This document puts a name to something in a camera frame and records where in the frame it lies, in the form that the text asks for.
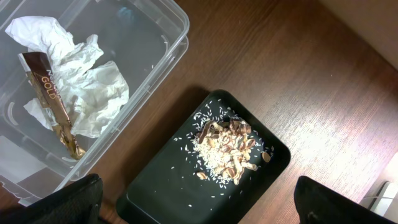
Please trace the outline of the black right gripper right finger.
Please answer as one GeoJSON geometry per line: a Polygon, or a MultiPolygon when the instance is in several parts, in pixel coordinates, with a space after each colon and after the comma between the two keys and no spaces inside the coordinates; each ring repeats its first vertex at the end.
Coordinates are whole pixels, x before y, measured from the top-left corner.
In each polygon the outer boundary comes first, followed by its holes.
{"type": "Polygon", "coordinates": [[[301,224],[393,224],[315,180],[300,176],[294,203],[301,224]]]}

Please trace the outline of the gold snack wrapper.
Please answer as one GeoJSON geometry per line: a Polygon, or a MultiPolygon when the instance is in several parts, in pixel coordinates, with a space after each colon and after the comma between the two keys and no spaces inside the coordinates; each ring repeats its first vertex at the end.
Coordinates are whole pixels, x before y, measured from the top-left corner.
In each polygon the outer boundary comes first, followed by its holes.
{"type": "Polygon", "coordinates": [[[68,149],[71,158],[81,159],[85,150],[78,145],[75,135],[71,133],[72,123],[55,84],[47,54],[28,52],[21,53],[18,57],[37,94],[45,119],[68,149]]]}

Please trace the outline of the white paper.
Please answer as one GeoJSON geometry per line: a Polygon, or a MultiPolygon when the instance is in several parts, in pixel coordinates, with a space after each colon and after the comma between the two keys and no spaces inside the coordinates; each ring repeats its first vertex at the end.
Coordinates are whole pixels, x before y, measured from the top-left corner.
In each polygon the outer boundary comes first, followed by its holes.
{"type": "Polygon", "coordinates": [[[98,36],[74,44],[73,35],[53,17],[24,16],[13,19],[6,34],[29,52],[47,54],[72,134],[100,137],[129,100],[129,87],[112,60],[95,67],[104,54],[98,36]]]}

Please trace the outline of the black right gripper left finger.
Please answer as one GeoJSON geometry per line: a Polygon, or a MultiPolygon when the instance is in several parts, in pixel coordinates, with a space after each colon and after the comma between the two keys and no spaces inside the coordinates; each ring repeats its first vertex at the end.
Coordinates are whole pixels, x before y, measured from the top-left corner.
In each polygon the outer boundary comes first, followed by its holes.
{"type": "Polygon", "coordinates": [[[28,207],[1,212],[1,223],[103,223],[102,198],[103,181],[90,174],[28,207]]]}

